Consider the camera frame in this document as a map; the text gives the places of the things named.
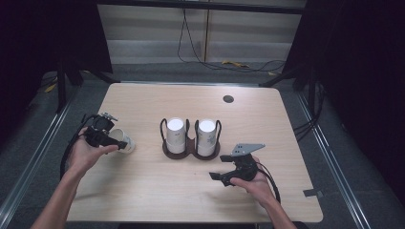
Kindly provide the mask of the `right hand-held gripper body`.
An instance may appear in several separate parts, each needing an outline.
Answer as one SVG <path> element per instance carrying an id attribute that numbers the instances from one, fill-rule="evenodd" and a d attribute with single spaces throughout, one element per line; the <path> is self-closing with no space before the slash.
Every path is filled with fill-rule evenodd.
<path id="1" fill-rule="evenodd" d="M 234 165 L 233 177 L 251 181 L 258 173 L 258 166 L 252 153 L 265 147 L 265 144 L 238 143 L 230 154 Z"/>

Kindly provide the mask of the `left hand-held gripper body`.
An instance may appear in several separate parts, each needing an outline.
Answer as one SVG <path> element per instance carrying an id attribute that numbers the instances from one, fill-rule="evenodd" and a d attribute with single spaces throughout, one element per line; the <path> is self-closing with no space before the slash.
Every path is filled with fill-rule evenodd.
<path id="1" fill-rule="evenodd" d="M 117 140 L 109 137 L 111 129 L 115 126 L 113 116 L 107 113 L 92 114 L 87 130 L 84 132 L 87 143 L 93 147 L 117 145 Z"/>

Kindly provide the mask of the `single white paper cup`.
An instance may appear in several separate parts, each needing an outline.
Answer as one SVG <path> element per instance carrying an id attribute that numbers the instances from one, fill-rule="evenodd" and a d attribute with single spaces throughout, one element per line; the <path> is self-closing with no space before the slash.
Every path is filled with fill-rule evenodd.
<path id="1" fill-rule="evenodd" d="M 109 133 L 109 137 L 118 141 L 118 151 L 130 154 L 135 150 L 135 141 L 122 129 L 114 129 Z"/>

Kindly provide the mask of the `dark brown double cup holder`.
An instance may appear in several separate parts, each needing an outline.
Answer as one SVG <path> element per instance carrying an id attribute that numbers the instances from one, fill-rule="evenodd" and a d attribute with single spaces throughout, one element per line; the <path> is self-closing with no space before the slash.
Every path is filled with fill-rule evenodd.
<path id="1" fill-rule="evenodd" d="M 214 159 L 220 152 L 221 150 L 221 144 L 220 144 L 220 134 L 222 131 L 222 123 L 220 120 L 216 120 L 214 121 L 216 123 L 216 128 L 217 128 L 217 132 L 216 132 L 216 145 L 215 145 L 215 149 L 212 155 L 210 156 L 200 156 L 198 154 L 198 150 L 197 150 L 197 143 L 198 143 L 198 132 L 197 132 L 197 128 L 198 128 L 198 124 L 200 122 L 200 120 L 197 120 L 194 124 L 194 131 L 196 136 L 194 138 L 190 138 L 189 137 L 189 131 L 190 131 L 190 121 L 188 119 L 184 120 L 184 124 L 185 124 L 185 150 L 180 153 L 180 154 L 173 154 L 171 153 L 168 148 L 167 148 L 167 144 L 166 144 L 166 125 L 167 125 L 168 120 L 166 118 L 164 118 L 161 122 L 160 122 L 160 136 L 162 139 L 162 151 L 163 153 L 171 158 L 171 159 L 183 159 L 186 158 L 189 155 L 193 155 L 195 158 L 200 159 L 200 160 L 211 160 Z"/>

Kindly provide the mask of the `stack of white paper cups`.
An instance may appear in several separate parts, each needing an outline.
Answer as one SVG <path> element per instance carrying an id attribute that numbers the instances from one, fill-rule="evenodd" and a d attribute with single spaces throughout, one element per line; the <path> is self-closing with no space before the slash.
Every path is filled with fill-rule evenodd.
<path id="1" fill-rule="evenodd" d="M 197 150 L 200 156 L 213 154 L 216 145 L 216 123 L 211 119 L 203 119 L 199 122 Z"/>
<path id="2" fill-rule="evenodd" d="M 185 150 L 185 124 L 181 118 L 173 117 L 166 125 L 166 144 L 173 154 L 180 154 Z"/>

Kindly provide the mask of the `person's right hand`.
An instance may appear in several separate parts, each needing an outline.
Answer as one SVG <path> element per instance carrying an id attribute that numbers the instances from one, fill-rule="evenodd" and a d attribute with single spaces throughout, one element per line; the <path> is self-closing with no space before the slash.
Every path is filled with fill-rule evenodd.
<path id="1" fill-rule="evenodd" d="M 235 186 L 244 188 L 264 208 L 277 202 L 271 191 L 267 177 L 261 171 L 251 181 L 233 177 L 230 182 Z"/>

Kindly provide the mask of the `person's left hand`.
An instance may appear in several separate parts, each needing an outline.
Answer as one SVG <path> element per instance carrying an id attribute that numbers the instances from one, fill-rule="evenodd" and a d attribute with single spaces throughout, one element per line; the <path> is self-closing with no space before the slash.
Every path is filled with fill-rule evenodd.
<path id="1" fill-rule="evenodd" d="M 78 139 L 74 143 L 73 148 L 68 156 L 67 173 L 74 173 L 79 177 L 83 177 L 103 155 L 112 153 L 118 149 L 117 145 L 107 145 L 101 147 L 93 147 L 86 141 L 84 135 L 86 128 L 79 131 Z"/>

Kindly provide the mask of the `black metal stand leg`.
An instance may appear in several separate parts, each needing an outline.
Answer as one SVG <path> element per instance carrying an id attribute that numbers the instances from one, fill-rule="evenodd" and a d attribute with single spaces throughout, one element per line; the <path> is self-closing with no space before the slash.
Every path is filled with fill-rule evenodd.
<path id="1" fill-rule="evenodd" d="M 261 88 L 271 88 L 282 80 L 294 78 L 292 88 L 295 92 L 302 92 L 305 88 L 308 88 L 308 100 L 309 110 L 315 114 L 315 88 L 317 77 L 313 67 L 307 64 L 299 64 L 289 70 L 283 70 L 281 74 L 278 74 L 268 82 L 261 83 Z"/>
<path id="2" fill-rule="evenodd" d="M 77 59 L 61 59 L 57 63 L 57 90 L 58 90 L 58 107 L 57 112 L 60 113 L 67 105 L 66 80 L 69 80 L 73 86 L 81 86 L 84 78 L 82 72 L 89 72 L 102 81 L 113 84 L 118 83 L 118 80 L 107 76 L 102 71 L 97 70 L 94 66 L 88 65 L 86 62 Z"/>

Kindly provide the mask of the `dark curtain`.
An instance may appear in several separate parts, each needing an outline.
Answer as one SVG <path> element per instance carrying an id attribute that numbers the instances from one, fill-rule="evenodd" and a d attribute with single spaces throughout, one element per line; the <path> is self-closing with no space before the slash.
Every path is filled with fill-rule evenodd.
<path id="1" fill-rule="evenodd" d="M 405 204 L 405 0 L 307 0 L 287 64 L 312 76 Z"/>
<path id="2" fill-rule="evenodd" d="M 0 147 L 22 122 L 45 73 L 111 73 L 98 6 L 85 0 L 0 0 Z"/>

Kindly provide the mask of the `black overhead bar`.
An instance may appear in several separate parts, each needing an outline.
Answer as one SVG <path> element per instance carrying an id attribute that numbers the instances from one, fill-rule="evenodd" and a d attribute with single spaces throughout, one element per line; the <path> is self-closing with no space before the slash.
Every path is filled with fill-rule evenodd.
<path id="1" fill-rule="evenodd" d="M 280 14 L 304 14 L 307 10 L 298 7 L 281 7 L 266 5 L 247 5 L 234 3 L 211 3 L 182 0 L 91 0 L 99 5 L 154 7 L 188 10 L 225 10 L 242 12 L 262 12 Z"/>

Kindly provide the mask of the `metal floor rail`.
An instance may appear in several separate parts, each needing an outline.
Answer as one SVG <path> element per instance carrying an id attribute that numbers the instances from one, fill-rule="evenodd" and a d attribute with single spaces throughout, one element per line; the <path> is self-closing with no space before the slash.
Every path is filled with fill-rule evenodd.
<path id="1" fill-rule="evenodd" d="M 36 174 L 36 171 L 42 163 L 44 156 L 48 152 L 48 149 L 50 148 L 79 91 L 79 87 L 73 87 L 71 95 L 66 104 L 63 105 L 60 111 L 54 116 L 49 128 L 33 152 L 27 166 L 0 206 L 0 229 L 7 229 L 8 225 L 10 224 L 15 211 L 17 210 L 22 198 L 25 196 L 33 177 Z"/>
<path id="2" fill-rule="evenodd" d="M 311 131 L 318 143 L 318 146 L 325 158 L 333 179 L 338 187 L 338 190 L 345 201 L 345 204 L 352 216 L 352 219 L 357 227 L 357 229 L 372 229 L 363 208 L 355 196 L 352 187 L 347 181 L 340 164 L 338 163 L 335 154 L 330 147 L 330 144 L 323 133 L 323 130 L 319 124 L 315 124 L 313 121 L 313 116 L 309 111 L 309 103 L 302 93 L 298 93 L 297 97 L 300 102 L 300 106 L 303 109 L 306 119 L 311 123 Z"/>

